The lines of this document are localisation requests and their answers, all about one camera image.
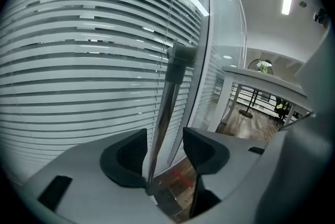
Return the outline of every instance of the black ceiling-mounted object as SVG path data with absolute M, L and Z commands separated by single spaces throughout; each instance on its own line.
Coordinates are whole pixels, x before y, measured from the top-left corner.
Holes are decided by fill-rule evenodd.
M 268 74 L 271 74 L 273 75 L 273 70 L 271 68 L 272 66 L 272 63 L 270 60 L 266 59 L 266 60 L 262 60 L 262 59 L 255 59 L 254 61 L 252 61 L 249 66 L 248 66 L 248 69 L 249 70 L 255 70 L 255 71 L 259 71 L 260 72 L 260 69 L 257 67 L 257 64 L 260 62 L 260 61 L 265 61 L 266 63 L 268 63 L 270 66 L 267 66 L 267 71 L 266 73 Z M 249 102 L 249 105 L 247 107 L 247 109 L 241 109 L 239 110 L 239 113 L 248 117 L 248 118 L 252 118 L 253 115 L 249 112 L 249 108 L 250 108 L 250 105 L 252 103 L 252 100 L 254 99 L 254 103 L 257 99 L 257 96 L 258 96 L 258 90 L 254 89 L 253 93 L 252 93 L 252 96 L 251 96 L 251 99 L 250 99 L 250 102 Z

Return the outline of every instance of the fan base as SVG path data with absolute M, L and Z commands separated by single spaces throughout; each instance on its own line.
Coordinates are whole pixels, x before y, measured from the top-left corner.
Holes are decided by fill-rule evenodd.
M 248 111 L 246 111 L 244 109 L 239 110 L 239 113 L 242 114 L 242 115 L 244 115 L 244 116 L 246 116 L 246 117 L 248 117 L 248 118 L 252 118 L 253 117 L 253 115 L 250 112 L 248 112 Z

